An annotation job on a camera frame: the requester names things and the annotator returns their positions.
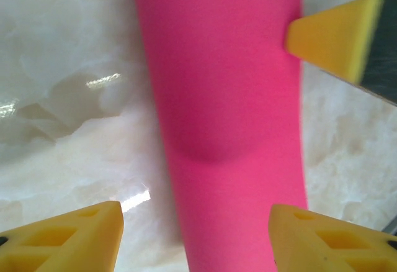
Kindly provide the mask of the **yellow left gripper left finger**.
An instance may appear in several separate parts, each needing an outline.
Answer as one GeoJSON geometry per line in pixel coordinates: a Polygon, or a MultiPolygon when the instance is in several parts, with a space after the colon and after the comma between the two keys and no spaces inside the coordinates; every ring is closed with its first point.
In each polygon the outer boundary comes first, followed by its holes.
{"type": "Polygon", "coordinates": [[[123,234],[118,201],[1,232],[1,271],[113,271],[123,234]]]}

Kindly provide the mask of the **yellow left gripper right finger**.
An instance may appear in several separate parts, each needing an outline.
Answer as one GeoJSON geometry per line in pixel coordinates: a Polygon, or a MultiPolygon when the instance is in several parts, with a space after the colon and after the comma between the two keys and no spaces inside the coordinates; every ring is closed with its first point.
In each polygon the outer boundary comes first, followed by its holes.
{"type": "Polygon", "coordinates": [[[269,237],[277,271],[396,271],[396,236],[274,204],[269,237]]]}

